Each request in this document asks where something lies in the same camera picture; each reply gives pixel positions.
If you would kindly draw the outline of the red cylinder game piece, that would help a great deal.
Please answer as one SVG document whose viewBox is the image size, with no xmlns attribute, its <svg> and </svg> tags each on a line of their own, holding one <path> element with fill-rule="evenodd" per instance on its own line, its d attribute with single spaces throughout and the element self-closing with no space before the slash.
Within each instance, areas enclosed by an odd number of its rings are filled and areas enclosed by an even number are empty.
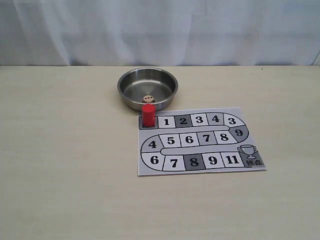
<svg viewBox="0 0 320 240">
<path fill-rule="evenodd" d="M 155 106 L 153 104 L 144 104 L 141 108 L 142 125 L 152 127 L 155 125 Z"/>
</svg>

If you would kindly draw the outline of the wooden die with black pips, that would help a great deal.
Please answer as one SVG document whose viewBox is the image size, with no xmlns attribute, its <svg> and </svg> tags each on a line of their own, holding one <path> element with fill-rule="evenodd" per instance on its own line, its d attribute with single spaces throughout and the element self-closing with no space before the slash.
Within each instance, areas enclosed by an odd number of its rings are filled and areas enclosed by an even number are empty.
<svg viewBox="0 0 320 240">
<path fill-rule="evenodd" d="M 155 99 L 154 99 L 154 97 L 153 97 L 152 95 L 145 95 L 145 96 L 143 97 L 142 101 L 143 101 L 144 103 L 149 104 L 149 103 L 153 103 L 153 102 L 155 101 Z"/>
</svg>

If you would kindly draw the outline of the stainless steel round bowl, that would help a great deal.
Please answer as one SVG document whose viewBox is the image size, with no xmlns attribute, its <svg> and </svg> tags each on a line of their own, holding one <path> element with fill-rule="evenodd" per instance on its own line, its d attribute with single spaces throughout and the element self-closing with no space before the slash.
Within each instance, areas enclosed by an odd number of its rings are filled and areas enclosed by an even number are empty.
<svg viewBox="0 0 320 240">
<path fill-rule="evenodd" d="M 124 104 L 140 112 L 143 97 L 151 95 L 156 111 L 167 108 L 178 92 L 179 84 L 170 72 L 156 67 L 139 67 L 125 72 L 117 82 L 117 90 Z"/>
</svg>

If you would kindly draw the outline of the paper game board sheet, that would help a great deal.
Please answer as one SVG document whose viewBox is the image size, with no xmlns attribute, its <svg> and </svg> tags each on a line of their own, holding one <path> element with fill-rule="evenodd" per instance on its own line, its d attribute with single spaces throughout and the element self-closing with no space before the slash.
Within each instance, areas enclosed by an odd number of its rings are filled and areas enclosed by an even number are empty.
<svg viewBox="0 0 320 240">
<path fill-rule="evenodd" d="M 138 176 L 265 171 L 239 107 L 159 111 L 138 117 Z"/>
</svg>

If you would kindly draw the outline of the white curtain backdrop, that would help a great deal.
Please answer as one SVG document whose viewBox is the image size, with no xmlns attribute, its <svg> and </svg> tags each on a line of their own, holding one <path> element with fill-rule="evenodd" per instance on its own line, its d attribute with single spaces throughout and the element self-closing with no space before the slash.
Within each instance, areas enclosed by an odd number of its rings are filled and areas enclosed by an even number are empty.
<svg viewBox="0 0 320 240">
<path fill-rule="evenodd" d="M 317 0 L 3 0 L 0 63 L 318 65 Z"/>
</svg>

